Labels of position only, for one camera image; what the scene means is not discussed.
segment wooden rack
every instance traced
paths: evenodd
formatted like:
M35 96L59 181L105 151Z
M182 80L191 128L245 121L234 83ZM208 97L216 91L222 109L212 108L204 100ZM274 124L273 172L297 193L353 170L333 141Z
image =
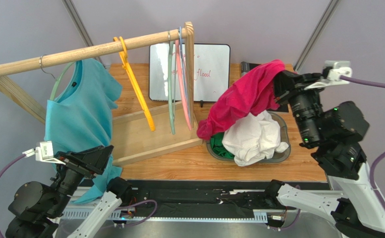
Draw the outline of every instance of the wooden rack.
M178 30L126 39L128 50L146 47L154 44L178 40ZM163 155L177 150L189 148L202 143L197 137L197 122L194 115L194 28L191 22L185 22L182 28L182 38L186 39L186 87L188 90L188 108L191 112L192 131L189 131L183 116L181 104L176 104L176 135L170 132L168 106L150 109L156 130L151 132L143 112L137 112L113 119L112 145L114 165L123 166L151 157ZM66 51L42 58L43 68L59 64L84 60L123 51L120 42L110 42L102 45ZM0 91L12 101L26 110L33 117L45 123L46 109L36 102L28 93L13 82L7 75L31 71L40 68L40 57L25 59L11 63L0 64Z

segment whiteboard frame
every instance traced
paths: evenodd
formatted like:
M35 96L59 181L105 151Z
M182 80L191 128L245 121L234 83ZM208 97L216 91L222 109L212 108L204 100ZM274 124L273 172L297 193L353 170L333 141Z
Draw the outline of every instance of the whiteboard frame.
M195 43L194 45L217 45L217 46L228 46L229 47L229 71L227 72L227 75L228 75L228 80L227 80L227 89L229 89L230 87L230 65L231 65L231 62L230 62L230 58L231 58L231 47L230 45L228 44L217 44L217 43L212 43L212 44L204 44L204 43ZM151 100L151 101L155 101L155 102L168 102L168 100L154 100L150 97L150 63L151 63L151 54L150 54L150 50L151 50L151 46L148 46L148 98ZM200 100L200 101L195 101L194 102L203 102L203 103L215 103L216 101L203 101L203 100Z

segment yellow hanger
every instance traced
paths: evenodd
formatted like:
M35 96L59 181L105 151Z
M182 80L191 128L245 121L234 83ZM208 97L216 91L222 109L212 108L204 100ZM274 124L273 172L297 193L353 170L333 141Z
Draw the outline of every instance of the yellow hanger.
M134 72L132 71L131 65L128 62L128 51L126 50L125 42L122 37L119 37L120 42L122 43L123 51L119 52L120 59L123 63L123 68L128 74L129 80L131 81L132 87L134 88L135 94L141 104L141 108L144 111L145 117L147 118L148 125L150 126L151 131L155 131L154 121L151 117L151 113L148 110L147 103L145 102L144 96L142 95L141 89L139 88L137 79L135 78ZM113 37L113 41L118 41L117 37Z

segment white cloth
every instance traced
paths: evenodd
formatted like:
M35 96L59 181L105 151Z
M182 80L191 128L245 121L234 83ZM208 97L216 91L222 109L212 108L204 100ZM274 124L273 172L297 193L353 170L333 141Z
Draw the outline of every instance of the white cloth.
M237 120L224 133L222 144L235 155L235 163L239 166L271 159L275 152L282 153L289 147L280 141L280 126L267 111L257 116L250 113Z

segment pink hanger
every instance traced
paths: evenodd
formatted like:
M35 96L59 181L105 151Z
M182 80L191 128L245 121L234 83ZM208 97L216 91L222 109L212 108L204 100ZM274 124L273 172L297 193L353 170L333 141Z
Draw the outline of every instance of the pink hanger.
M185 114L185 119L186 119L186 124L188 125L189 130L192 130L191 127L191 122L189 121L189 116L188 116L188 104L186 102L186 97L185 97L185 91L183 85L183 80L182 80L182 66L180 63L180 54L179 54L179 40L175 41L175 47L176 47L176 66L177 66L177 77L179 79L179 88L180 88L180 97L182 99L182 107L183 107L183 113Z

